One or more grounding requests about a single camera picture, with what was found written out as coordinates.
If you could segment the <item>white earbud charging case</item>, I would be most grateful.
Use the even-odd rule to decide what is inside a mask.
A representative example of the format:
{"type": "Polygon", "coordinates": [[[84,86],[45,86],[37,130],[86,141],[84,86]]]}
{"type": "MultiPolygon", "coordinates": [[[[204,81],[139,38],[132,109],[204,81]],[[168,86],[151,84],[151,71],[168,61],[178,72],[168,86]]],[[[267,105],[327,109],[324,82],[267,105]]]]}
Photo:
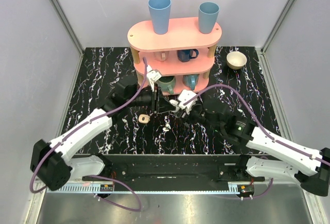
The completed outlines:
{"type": "Polygon", "coordinates": [[[176,113],[180,110],[179,102],[175,99],[170,99],[170,104],[173,106],[172,112],[176,113]]]}

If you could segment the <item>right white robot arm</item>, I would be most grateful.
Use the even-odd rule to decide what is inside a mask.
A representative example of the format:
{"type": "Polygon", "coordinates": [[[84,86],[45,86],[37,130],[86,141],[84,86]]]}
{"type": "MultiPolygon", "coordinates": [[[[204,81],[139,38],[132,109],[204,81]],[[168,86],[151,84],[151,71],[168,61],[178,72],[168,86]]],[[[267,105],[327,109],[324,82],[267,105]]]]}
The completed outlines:
{"type": "Polygon", "coordinates": [[[196,97],[184,98],[182,106],[190,120],[196,120],[221,134],[230,144],[265,152],[275,160],[244,156],[234,168],[240,181],[249,177],[283,178],[317,196],[329,194],[329,148],[321,150],[299,145],[267,130],[257,120],[238,117],[212,100],[199,103],[196,97]]]}

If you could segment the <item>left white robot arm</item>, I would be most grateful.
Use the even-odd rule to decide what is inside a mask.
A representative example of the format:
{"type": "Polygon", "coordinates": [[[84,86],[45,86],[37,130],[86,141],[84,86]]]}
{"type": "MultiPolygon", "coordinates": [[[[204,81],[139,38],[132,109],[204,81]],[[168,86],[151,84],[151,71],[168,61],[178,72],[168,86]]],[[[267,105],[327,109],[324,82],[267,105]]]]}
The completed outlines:
{"type": "Polygon", "coordinates": [[[102,154],[84,158],[74,155],[103,131],[122,119],[130,107],[147,106],[155,113],[175,111],[176,107],[164,97],[161,87],[144,87],[135,77],[126,76],[99,107],[71,130],[49,142],[39,140],[34,144],[30,169],[30,185],[39,178],[45,187],[55,191],[69,180],[92,177],[105,181],[112,175],[112,162],[102,154]]]}

